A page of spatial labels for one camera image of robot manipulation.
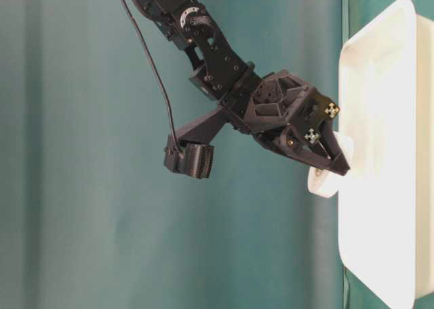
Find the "white bowl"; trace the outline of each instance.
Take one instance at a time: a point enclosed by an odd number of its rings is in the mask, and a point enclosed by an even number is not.
[[[343,47],[344,265],[391,308],[434,292],[434,22],[397,0]]]

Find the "robotic arm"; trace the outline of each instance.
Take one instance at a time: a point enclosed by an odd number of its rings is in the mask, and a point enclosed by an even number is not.
[[[189,57],[190,81],[217,109],[177,129],[167,140],[164,165],[193,178],[210,176],[211,141],[225,124],[252,135],[265,149],[318,169],[345,175],[350,169],[332,131],[339,107],[318,90],[282,70],[264,78],[228,44],[197,0],[132,0],[140,13]]]

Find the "white object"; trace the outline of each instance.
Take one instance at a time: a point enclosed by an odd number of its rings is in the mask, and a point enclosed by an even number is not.
[[[336,139],[342,149],[345,159],[351,166],[354,153],[354,142],[348,137],[338,132],[334,132]],[[311,167],[307,178],[307,186],[311,193],[321,197],[330,198],[336,194],[341,184],[344,184],[345,177],[328,170],[319,170]]]
[[[434,292],[434,22],[397,0],[343,47],[344,265],[392,309]]]

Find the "green backdrop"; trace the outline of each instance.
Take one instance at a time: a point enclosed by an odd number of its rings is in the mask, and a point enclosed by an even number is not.
[[[374,19],[381,11],[396,0],[342,0],[343,39],[347,40],[357,31]],[[416,11],[422,16],[434,19],[434,0],[412,0]],[[381,309],[388,308],[351,272],[348,272],[349,295],[348,305],[351,308]],[[434,294],[418,300],[417,309],[434,308]]]
[[[337,96],[341,0],[201,0],[244,60]],[[183,125],[213,109],[140,18]],[[342,306],[336,199],[227,127],[162,165],[163,100],[118,0],[0,0],[0,308]]]

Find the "black cable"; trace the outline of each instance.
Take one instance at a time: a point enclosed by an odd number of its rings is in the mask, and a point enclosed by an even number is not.
[[[154,72],[155,78],[157,79],[161,93],[163,94],[163,97],[164,97],[165,106],[167,109],[167,115],[169,117],[170,131],[172,133],[172,138],[174,140],[174,146],[178,152],[181,152],[181,147],[179,145],[178,138],[176,137],[174,117],[172,114],[172,107],[170,106],[169,96],[167,95],[163,81],[161,80],[160,74],[158,73],[157,67],[155,66],[154,59],[152,58],[151,52],[149,51],[149,48],[148,48],[148,45],[146,44],[146,41],[144,40],[142,31],[138,27],[137,22],[134,19],[127,3],[125,2],[125,0],[121,0],[121,3],[122,3],[123,9],[125,10],[128,18],[130,19],[131,23],[133,24],[134,29],[137,32],[140,43],[142,44],[143,50],[144,50],[144,52],[148,58],[149,64],[151,65],[151,68],[152,68],[152,71]]]

